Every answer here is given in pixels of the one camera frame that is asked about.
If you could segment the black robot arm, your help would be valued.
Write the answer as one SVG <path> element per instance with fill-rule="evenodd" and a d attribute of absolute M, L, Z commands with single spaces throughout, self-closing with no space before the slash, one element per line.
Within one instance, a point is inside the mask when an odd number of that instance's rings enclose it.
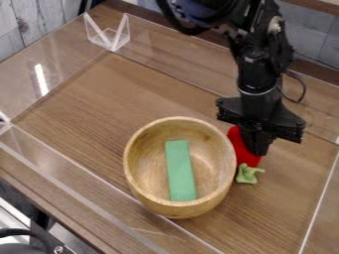
<path fill-rule="evenodd" d="M 274 0 L 155 0 L 174 28 L 189 36 L 222 29 L 240 68 L 238 97 L 217 100 L 218 119 L 236 124 L 249 151 L 264 156 L 276 139 L 300 143 L 306 122 L 284 101 L 284 76 L 294 48 Z"/>

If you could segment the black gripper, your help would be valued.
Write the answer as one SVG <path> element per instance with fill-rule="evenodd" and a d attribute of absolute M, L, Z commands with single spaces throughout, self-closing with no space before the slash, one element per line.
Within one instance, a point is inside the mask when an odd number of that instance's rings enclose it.
<path fill-rule="evenodd" d="M 269 106 L 242 103 L 240 97 L 220 98 L 218 119 L 241 127 L 246 147 L 252 153 L 265 156 L 273 141 L 280 138 L 301 143 L 306 121 L 288 109 L 282 102 L 269 111 Z"/>

